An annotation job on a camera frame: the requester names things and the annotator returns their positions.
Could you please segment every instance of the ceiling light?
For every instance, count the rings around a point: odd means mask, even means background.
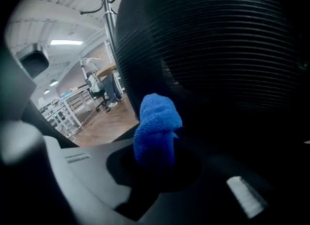
[[[64,40],[52,40],[51,45],[81,45],[82,41],[64,41]]]
[[[53,85],[55,85],[55,84],[58,84],[58,81],[57,81],[57,80],[52,80],[52,81],[50,82],[50,85],[49,85],[49,86],[53,86]]]

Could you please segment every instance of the desk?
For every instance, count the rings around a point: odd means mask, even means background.
[[[80,123],[80,121],[77,119],[77,117],[75,116],[75,112],[70,108],[67,100],[75,95],[78,95],[82,104],[84,105],[84,108],[87,110],[87,111],[91,111],[91,109],[89,108],[86,100],[84,99],[83,95],[82,95],[82,92],[89,89],[89,86],[86,85],[82,88],[79,88],[77,89],[76,91],[73,91],[71,92],[69,95],[65,96],[65,97],[62,97],[60,100],[59,100],[59,104],[62,105],[64,104],[64,106],[67,108],[67,114],[72,116],[72,118],[77,122],[77,124],[79,126],[81,126],[82,124]]]
[[[42,116],[45,117],[47,114],[50,114],[50,117],[47,118],[46,120],[48,122],[51,121],[51,119],[53,119],[56,123],[56,130],[58,130],[59,128],[61,128],[61,126],[63,126],[66,130],[69,130],[69,128],[67,127],[67,125],[65,124],[66,122],[66,119],[63,121],[61,116],[59,115],[59,112],[57,112],[56,108],[53,106],[53,105],[50,105],[50,107],[48,108],[47,111],[45,111],[44,113],[42,113]]]
[[[107,75],[111,74],[112,70],[116,70],[116,69],[117,68],[116,68],[115,62],[112,62],[112,63],[108,64],[107,66],[101,68],[99,71],[97,71],[96,76],[98,78],[107,76]]]
[[[117,70],[115,62],[109,63],[107,66],[101,68],[99,71],[96,72],[96,76],[98,78],[101,78],[101,77],[110,75],[113,70]],[[113,73],[113,77],[115,79],[116,86],[117,86],[117,88],[120,91],[120,94],[123,94],[124,93],[123,92],[124,88],[121,87],[121,84],[120,84],[120,81],[119,81],[121,79],[120,75],[118,73],[114,72]]]

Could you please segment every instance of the black ribbed cylinder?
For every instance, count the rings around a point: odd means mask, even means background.
[[[136,111],[156,92],[183,118],[278,113],[301,82],[296,38],[278,0],[122,0],[116,57]]]

